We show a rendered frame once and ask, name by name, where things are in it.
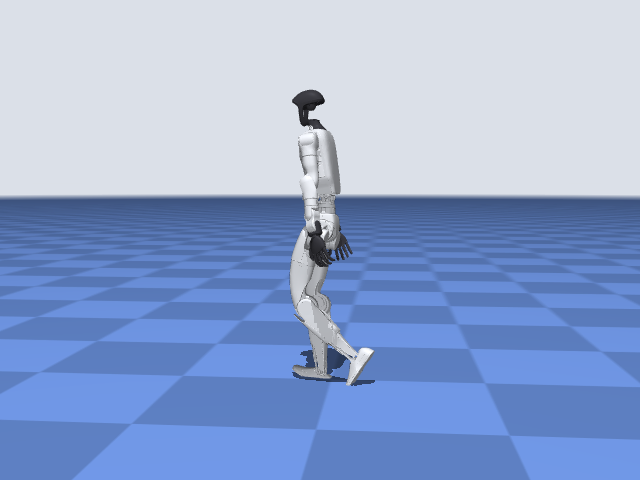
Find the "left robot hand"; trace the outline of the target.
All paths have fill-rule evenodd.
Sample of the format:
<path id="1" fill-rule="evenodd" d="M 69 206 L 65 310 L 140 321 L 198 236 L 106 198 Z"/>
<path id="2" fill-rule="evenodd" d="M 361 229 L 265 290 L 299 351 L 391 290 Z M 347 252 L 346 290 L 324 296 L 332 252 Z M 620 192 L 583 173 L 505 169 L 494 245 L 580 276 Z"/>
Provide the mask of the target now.
<path id="1" fill-rule="evenodd" d="M 326 249 L 326 245 L 324 240 L 321 238 L 321 234 L 322 234 L 322 228 L 321 228 L 321 224 L 318 220 L 315 221 L 315 227 L 316 227 L 316 231 L 309 233 L 308 231 L 308 236 L 312 237 L 311 241 L 310 241 L 310 248 L 309 248 L 309 255 L 310 258 L 314 261 L 315 263 L 319 266 L 319 267 L 328 267 L 327 264 L 332 264 L 331 262 L 329 262 L 326 257 L 331 260 L 331 261 L 335 261 L 335 259 L 333 259 L 327 249 Z M 324 251 L 324 252 L 323 252 Z M 321 254 L 321 255 L 320 255 Z M 326 256 L 326 257 L 325 257 Z M 323 260 L 322 260 L 323 259 Z M 325 263 L 327 264 L 325 264 Z"/>

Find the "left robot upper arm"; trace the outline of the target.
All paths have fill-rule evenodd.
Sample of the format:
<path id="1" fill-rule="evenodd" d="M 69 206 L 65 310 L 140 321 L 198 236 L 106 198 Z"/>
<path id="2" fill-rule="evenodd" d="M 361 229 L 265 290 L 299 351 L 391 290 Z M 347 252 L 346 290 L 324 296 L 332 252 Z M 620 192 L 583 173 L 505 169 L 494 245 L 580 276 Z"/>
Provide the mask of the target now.
<path id="1" fill-rule="evenodd" d="M 317 133 L 311 132 L 311 133 L 299 135 L 298 145 L 301 151 L 302 166 L 306 171 L 305 176 L 312 177 L 314 184 L 317 188 L 319 183 L 318 162 L 317 162 L 317 149 L 319 147 L 319 139 L 318 139 Z M 299 181 L 299 186 L 300 186 L 300 181 Z"/>

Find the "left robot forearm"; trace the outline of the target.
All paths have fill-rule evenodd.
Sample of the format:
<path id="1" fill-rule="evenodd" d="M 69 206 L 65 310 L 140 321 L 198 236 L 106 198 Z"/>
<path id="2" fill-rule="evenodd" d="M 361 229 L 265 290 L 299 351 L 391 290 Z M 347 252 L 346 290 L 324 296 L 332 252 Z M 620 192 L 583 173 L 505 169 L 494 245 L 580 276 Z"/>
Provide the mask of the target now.
<path id="1" fill-rule="evenodd" d="M 316 231 L 315 221 L 318 220 L 320 222 L 318 207 L 319 194 L 317 193 L 314 181 L 310 176 L 304 176 L 301 178 L 300 187 L 303 193 L 302 197 L 304 200 L 304 219 L 306 221 L 306 229 L 311 233 Z"/>

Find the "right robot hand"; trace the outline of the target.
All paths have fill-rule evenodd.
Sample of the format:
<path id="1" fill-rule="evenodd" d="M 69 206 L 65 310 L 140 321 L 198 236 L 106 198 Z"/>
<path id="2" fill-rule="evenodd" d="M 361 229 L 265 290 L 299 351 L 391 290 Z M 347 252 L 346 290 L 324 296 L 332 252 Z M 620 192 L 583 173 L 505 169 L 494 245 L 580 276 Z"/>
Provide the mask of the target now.
<path id="1" fill-rule="evenodd" d="M 341 231 L 341 227 L 339 227 L 339 231 Z M 340 234 L 341 234 L 341 235 L 340 235 L 340 241 L 339 241 L 339 244 L 338 244 L 337 248 L 339 249 L 339 252 L 340 252 L 340 255 L 341 255 L 341 257 L 342 257 L 342 260 L 344 260 L 345 258 L 344 258 L 344 255 L 343 255 L 343 252 L 342 252 L 341 247 L 343 248 L 343 250 L 344 250 L 344 253 L 345 253 L 346 257 L 349 257 L 349 255 L 348 255 L 348 253 L 347 253 L 347 250 L 346 250 L 346 248 L 345 248 L 344 244 L 346 244 L 346 247 L 347 247 L 347 249 L 349 250 L 349 252 L 350 252 L 351 254 L 353 254 L 353 253 L 352 253 L 352 250 L 351 250 L 350 246 L 349 246 L 349 245 L 348 245 L 348 243 L 347 243 L 347 239 L 346 239 L 346 237 L 345 237 L 342 233 L 340 233 Z M 335 254 L 336 254 L 336 258 L 337 258 L 337 260 L 339 260 L 339 255 L 338 255 L 338 250 L 337 250 L 337 248 L 335 249 Z M 332 251 L 331 251 L 331 250 L 332 250 L 332 249 L 329 249 L 329 251 L 328 251 L 328 252 L 329 252 L 329 255 L 331 255 L 331 254 L 332 254 Z"/>

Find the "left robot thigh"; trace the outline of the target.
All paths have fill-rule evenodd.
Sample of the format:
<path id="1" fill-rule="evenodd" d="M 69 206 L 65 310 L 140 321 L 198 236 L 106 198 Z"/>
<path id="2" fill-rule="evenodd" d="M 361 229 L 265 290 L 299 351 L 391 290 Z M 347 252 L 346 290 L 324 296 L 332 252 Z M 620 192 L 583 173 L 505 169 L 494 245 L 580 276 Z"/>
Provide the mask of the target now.
<path id="1" fill-rule="evenodd" d="M 329 231 L 327 224 L 321 223 L 322 234 L 321 238 L 324 240 L 325 245 L 329 238 Z M 306 293 L 306 287 L 311 280 L 313 270 L 315 267 L 315 260 L 313 261 L 309 255 L 310 241 L 312 237 L 308 236 L 306 225 L 303 227 L 297 242 L 295 244 L 290 265 L 290 291 L 294 308 L 297 311 L 297 305 L 302 299 L 310 299 L 318 307 L 317 300 Z M 300 316 L 300 315 L 299 315 Z M 301 317 L 301 316 L 300 316 Z M 301 317 L 302 318 L 302 317 Z"/>

